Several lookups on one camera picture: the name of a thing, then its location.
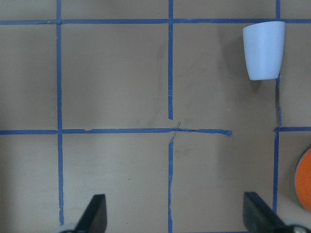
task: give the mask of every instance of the light blue cup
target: light blue cup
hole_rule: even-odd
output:
[[[250,80],[278,77],[282,65],[284,39],[284,22],[264,22],[243,28],[244,53]]]

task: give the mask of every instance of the black object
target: black object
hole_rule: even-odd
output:
[[[104,233],[107,227],[105,194],[94,195],[73,231],[61,233]]]
[[[244,193],[243,222],[249,233],[311,233],[302,226],[286,226],[255,192]]]

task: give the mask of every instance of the plastic cup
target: plastic cup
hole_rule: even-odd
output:
[[[281,21],[258,23],[243,28],[244,54],[250,80],[278,77],[284,40],[285,23]]]

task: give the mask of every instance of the orange object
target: orange object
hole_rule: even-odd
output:
[[[311,212],[311,148],[303,154],[298,162],[295,188],[300,203]]]

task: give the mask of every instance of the grid square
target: grid square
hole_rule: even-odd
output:
[[[282,18],[311,18],[309,0],[281,0]]]
[[[63,18],[167,18],[167,0],[64,0]]]
[[[64,128],[171,126],[167,37],[167,25],[64,25]]]
[[[175,0],[175,18],[275,18],[275,0]]]
[[[0,20],[54,19],[56,1],[51,0],[0,0]]]
[[[0,130],[55,129],[55,26],[2,26]]]
[[[174,232],[245,231],[243,193],[273,199],[274,133],[179,133],[174,141]]]
[[[311,228],[310,213],[301,206],[294,186],[296,166],[311,146],[311,133],[280,132],[279,140],[277,214],[291,224]]]
[[[167,231],[170,134],[64,135],[65,222],[105,193],[108,232]]]
[[[57,138],[0,136],[0,228],[52,232],[59,225]]]
[[[281,69],[283,126],[310,126],[310,24],[287,24]]]
[[[249,80],[242,39],[247,25],[174,26],[174,119],[182,127],[274,130],[276,82]]]

